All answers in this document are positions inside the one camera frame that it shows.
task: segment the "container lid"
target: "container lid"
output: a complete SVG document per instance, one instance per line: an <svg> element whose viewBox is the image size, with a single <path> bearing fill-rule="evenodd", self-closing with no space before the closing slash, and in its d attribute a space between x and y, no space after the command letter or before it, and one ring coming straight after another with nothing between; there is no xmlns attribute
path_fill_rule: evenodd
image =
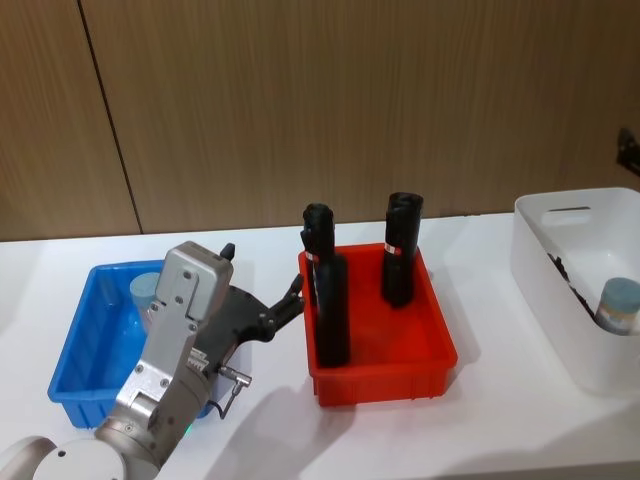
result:
<svg viewBox="0 0 640 480"><path fill-rule="evenodd" d="M621 313L636 313L640 310L640 283L630 278L610 278L604 284L601 301Z"/></svg>
<svg viewBox="0 0 640 480"><path fill-rule="evenodd" d="M156 296L156 285L158 285L160 274L157 272L143 273L134 278L129 284L131 300L138 308L149 308Z"/></svg>

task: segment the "white plastic bin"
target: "white plastic bin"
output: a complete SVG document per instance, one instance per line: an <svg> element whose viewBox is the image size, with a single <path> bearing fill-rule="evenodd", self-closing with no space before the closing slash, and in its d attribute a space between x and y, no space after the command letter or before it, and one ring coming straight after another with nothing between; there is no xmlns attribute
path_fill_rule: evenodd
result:
<svg viewBox="0 0 640 480"><path fill-rule="evenodd" d="M604 188L521 197L511 251L513 276L576 383L598 393L640 393L640 336L596 325L547 253L562 258L595 311L609 278L640 281L640 194Z"/></svg>

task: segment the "blue plastic bin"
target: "blue plastic bin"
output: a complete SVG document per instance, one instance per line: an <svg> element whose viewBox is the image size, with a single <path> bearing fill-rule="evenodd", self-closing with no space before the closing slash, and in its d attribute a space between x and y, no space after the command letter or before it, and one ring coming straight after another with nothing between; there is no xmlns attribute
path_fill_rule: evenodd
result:
<svg viewBox="0 0 640 480"><path fill-rule="evenodd" d="M146 334L129 284L143 273L160 272L162 264L118 263L89 272L48 390L75 427L100 426L140 359Z"/></svg>

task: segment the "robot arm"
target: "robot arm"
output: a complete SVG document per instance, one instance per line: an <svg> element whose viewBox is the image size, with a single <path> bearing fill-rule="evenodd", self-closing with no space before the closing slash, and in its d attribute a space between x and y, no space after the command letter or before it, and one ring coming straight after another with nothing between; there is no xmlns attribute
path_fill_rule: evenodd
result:
<svg viewBox="0 0 640 480"><path fill-rule="evenodd" d="M150 307L144 350L96 438L59 448L40 438L23 441L17 451L12 447L11 476L3 476L9 470L0 463L0 479L80 480L96 478L99 471L107 480L150 480L203 409L216 408L224 418L251 383L227 366L235 350L247 341L272 340L304 308L300 275L271 308L230 286L233 251L229 244L216 255L193 242L170 250ZM234 381L224 408L211 399L218 375ZM42 448L45 443L49 450ZM16 458L28 459L20 463L22 473Z"/></svg>

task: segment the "black cylindrical object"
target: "black cylindrical object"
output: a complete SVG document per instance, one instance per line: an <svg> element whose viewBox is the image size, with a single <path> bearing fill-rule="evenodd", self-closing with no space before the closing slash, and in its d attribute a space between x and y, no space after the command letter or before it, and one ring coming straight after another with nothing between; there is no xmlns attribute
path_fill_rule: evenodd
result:
<svg viewBox="0 0 640 480"><path fill-rule="evenodd" d="M315 285L315 268L320 263L333 258L335 235L333 212L322 203L311 203L302 214L304 229L300 232L307 255L307 278ZM308 300L316 305L315 289L310 289Z"/></svg>
<svg viewBox="0 0 640 480"><path fill-rule="evenodd" d="M415 193L389 196L382 266L382 296L393 307L413 298L413 262L424 199Z"/></svg>
<svg viewBox="0 0 640 480"><path fill-rule="evenodd" d="M334 255L316 267L318 315L316 355L321 367L349 363L349 288L347 261Z"/></svg>

